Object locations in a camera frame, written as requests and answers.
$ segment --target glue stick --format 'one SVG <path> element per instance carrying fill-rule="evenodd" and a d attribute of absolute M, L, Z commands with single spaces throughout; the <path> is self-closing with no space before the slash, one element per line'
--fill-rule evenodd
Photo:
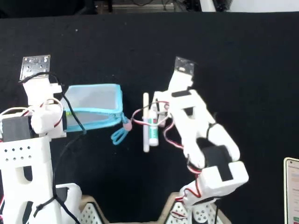
<path fill-rule="evenodd" d="M 149 111 L 149 123 L 150 124 L 157 124 L 157 112 L 154 110 Z M 158 139 L 158 126 L 149 126 L 149 145 L 150 146 L 158 146 L 159 139 Z"/>

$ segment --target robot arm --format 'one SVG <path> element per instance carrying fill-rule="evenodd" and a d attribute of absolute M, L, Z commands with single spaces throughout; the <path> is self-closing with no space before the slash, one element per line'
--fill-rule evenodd
<path fill-rule="evenodd" d="M 194 172 L 195 181 L 184 186 L 177 198 L 185 206 L 212 203 L 249 179 L 244 164 L 238 161 L 240 151 L 236 143 L 224 127 L 216 123 L 200 95 L 188 90 L 193 71 L 193 62 L 177 58 L 168 90 L 155 92 L 158 101 L 169 102 L 169 108 L 161 111 L 173 119 L 188 164 L 198 171 Z M 206 138 L 214 146 L 200 148 L 198 138 Z"/>

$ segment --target label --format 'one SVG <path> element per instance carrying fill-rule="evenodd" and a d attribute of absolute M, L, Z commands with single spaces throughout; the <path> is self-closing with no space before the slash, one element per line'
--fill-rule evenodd
<path fill-rule="evenodd" d="M 150 124 L 157 124 L 157 119 L 149 119 Z M 149 126 L 149 138 L 157 139 L 158 138 L 158 127 L 157 126 Z"/>

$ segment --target blue pouch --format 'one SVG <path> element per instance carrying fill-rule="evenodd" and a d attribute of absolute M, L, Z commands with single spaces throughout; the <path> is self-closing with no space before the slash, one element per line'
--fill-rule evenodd
<path fill-rule="evenodd" d="M 122 92 L 117 84 L 72 85 L 65 93 L 76 116 L 86 130 L 114 126 L 128 119 L 122 112 Z M 64 99 L 61 100 L 66 111 L 66 132 L 81 131 Z M 128 134 L 121 128 L 111 139 L 119 144 Z"/>

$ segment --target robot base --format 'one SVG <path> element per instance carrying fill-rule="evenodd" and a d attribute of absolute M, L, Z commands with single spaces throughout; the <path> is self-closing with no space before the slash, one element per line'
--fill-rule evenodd
<path fill-rule="evenodd" d="M 178 193 L 172 193 L 157 221 L 145 222 L 142 224 L 187 224 L 187 219 L 177 219 L 170 215 L 171 211 L 177 211 L 182 214 L 186 214 L 186 210 L 181 203 L 175 202 L 175 197 Z M 83 196 L 80 205 L 81 217 L 79 221 L 81 224 L 110 224 L 110 222 L 105 218 L 102 210 L 100 209 L 97 202 L 91 196 Z M 214 204 L 204 204 L 198 205 L 193 210 L 193 224 L 214 224 L 215 219 L 215 205 Z M 226 218 L 226 216 L 218 210 L 218 224 L 231 224 L 231 222 Z"/>

